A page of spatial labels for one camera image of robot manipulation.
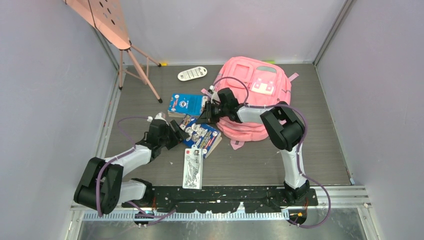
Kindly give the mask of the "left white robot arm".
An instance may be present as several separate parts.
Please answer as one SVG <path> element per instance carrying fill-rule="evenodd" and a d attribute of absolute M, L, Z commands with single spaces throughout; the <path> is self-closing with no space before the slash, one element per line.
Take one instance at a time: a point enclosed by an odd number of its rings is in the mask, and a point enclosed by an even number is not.
<path fill-rule="evenodd" d="M 148 207 L 155 198 L 153 185 L 140 178 L 129 181 L 123 178 L 155 160 L 163 148 L 170 150 L 188 137 L 175 120 L 167 122 L 160 117 L 154 118 L 143 138 L 129 150 L 106 159 L 93 157 L 88 161 L 74 192 L 74 202 L 96 210 L 100 217 L 124 203 Z"/>

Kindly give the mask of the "light blue paperback book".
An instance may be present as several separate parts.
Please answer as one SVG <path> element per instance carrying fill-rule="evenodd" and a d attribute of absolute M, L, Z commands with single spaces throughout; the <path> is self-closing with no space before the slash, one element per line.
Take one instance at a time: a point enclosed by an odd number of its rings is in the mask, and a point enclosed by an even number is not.
<path fill-rule="evenodd" d="M 185 115 L 199 117 L 204 111 L 207 100 L 206 95 L 174 93 L 170 99 L 168 115 L 177 118 Z"/>

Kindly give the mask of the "white oval tag card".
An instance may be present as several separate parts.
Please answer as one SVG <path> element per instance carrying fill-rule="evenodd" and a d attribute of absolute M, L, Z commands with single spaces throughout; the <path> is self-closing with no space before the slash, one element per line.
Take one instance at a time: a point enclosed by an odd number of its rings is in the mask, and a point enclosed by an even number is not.
<path fill-rule="evenodd" d="M 177 74 L 177 79 L 181 82 L 187 82 L 199 78 L 203 78 L 207 75 L 208 70 L 203 66 L 196 66 Z"/>

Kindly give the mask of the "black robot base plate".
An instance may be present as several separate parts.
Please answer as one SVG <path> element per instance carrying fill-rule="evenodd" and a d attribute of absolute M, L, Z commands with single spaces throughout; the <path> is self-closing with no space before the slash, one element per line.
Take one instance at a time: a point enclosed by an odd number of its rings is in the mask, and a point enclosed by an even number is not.
<path fill-rule="evenodd" d="M 295 200 L 282 186 L 205 186 L 202 189 L 185 189 L 181 186 L 153 186 L 144 197 L 134 200 L 140 208 L 151 208 L 160 213 L 175 210 L 177 213 L 205 214 L 277 213 L 286 207 L 317 206 L 316 191 L 310 188 Z"/>

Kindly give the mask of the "pink tripod stand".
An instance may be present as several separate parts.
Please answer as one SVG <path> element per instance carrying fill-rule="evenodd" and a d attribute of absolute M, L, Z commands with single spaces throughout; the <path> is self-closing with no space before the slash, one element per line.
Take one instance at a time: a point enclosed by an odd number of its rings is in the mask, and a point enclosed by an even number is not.
<path fill-rule="evenodd" d="M 148 85 L 157 101 L 163 103 L 148 77 L 150 63 L 158 67 L 162 64 L 131 42 L 121 2 L 119 0 L 66 0 L 64 3 L 119 50 L 118 88 L 120 90 L 123 88 L 123 73 L 126 73 Z M 129 56 L 137 74 L 123 68 L 124 53 Z"/>

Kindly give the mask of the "dark blue activity booklet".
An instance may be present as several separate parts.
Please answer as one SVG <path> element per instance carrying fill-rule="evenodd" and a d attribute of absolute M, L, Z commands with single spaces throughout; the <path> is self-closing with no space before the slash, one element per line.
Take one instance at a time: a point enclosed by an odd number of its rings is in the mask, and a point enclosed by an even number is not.
<path fill-rule="evenodd" d="M 189 114 L 183 117 L 179 126 L 189 135 L 183 143 L 188 147 L 195 146 L 202 149 L 203 157 L 206 159 L 221 142 L 222 134 L 216 128 L 205 123 L 196 124 L 196 121 L 197 119 Z"/>

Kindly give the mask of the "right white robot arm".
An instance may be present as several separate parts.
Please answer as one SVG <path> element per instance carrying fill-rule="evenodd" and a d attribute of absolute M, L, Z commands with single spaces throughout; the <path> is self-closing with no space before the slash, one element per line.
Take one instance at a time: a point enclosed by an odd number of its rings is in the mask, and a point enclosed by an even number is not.
<path fill-rule="evenodd" d="M 310 189 L 302 156 L 303 141 L 307 134 L 304 117 L 284 101 L 264 106 L 240 103 L 229 88 L 219 90 L 217 97 L 217 100 L 206 101 L 196 123 L 216 124 L 221 118 L 227 117 L 239 124 L 263 124 L 269 139 L 282 156 L 285 198 L 291 205 L 299 205 Z"/>

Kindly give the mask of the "pink student backpack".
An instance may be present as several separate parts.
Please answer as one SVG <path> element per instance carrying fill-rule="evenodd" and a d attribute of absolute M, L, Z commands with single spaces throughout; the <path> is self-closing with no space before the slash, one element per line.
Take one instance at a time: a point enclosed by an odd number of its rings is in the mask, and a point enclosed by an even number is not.
<path fill-rule="evenodd" d="M 244 56 L 232 57 L 219 71 L 213 86 L 214 92 L 230 88 L 239 103 L 247 98 L 254 106 L 269 106 L 281 101 L 291 102 L 291 82 L 299 76 L 287 76 L 282 68 Z M 245 142 L 262 141 L 268 133 L 261 123 L 236 123 L 224 117 L 216 124 L 221 133 L 230 139 L 234 150 Z"/>

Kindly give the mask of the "clear plastic stationery pack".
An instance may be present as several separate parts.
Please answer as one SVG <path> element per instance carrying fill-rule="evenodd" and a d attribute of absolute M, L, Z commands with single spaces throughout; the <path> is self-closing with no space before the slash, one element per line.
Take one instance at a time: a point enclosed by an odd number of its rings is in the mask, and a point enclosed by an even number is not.
<path fill-rule="evenodd" d="M 203 181 L 203 149 L 192 145 L 184 153 L 183 181 L 184 189 L 201 190 Z"/>

